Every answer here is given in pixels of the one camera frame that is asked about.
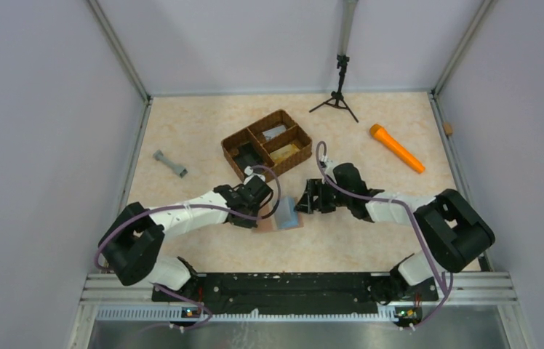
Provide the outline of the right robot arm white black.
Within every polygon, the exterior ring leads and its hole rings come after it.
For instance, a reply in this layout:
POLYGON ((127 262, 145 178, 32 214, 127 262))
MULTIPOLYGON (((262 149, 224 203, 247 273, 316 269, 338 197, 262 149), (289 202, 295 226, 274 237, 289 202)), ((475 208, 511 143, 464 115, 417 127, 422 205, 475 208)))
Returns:
POLYGON ((390 222, 413 228, 420 251, 395 265, 389 277, 372 287, 372 296, 386 304, 405 297, 418 284, 462 271, 490 248, 495 234, 455 189, 435 196, 407 196, 369 188, 352 163, 323 165, 321 179, 309 179, 296 212, 330 213, 345 207, 365 222, 390 222))

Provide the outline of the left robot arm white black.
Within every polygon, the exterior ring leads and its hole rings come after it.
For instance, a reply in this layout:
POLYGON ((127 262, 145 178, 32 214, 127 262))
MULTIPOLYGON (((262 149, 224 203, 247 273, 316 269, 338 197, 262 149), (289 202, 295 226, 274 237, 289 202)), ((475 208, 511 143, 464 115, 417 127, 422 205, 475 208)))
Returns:
POLYGON ((260 208, 273 193, 263 177, 254 174, 241 184, 219 185, 165 207, 128 204, 99 241, 96 255, 124 286, 146 281, 178 291, 196 273, 183 259, 164 256, 161 250, 172 239, 210 225, 255 228, 260 208))

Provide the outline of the brown leather card holder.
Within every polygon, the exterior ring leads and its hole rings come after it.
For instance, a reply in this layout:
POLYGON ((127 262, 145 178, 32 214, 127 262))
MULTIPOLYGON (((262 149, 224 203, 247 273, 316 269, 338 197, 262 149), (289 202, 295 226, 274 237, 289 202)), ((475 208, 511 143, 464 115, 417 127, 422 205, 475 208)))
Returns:
POLYGON ((299 212, 295 211, 296 200, 290 196, 284 196, 275 213, 265 220, 259 221, 254 233, 272 233, 277 231, 302 228, 303 219, 299 212))

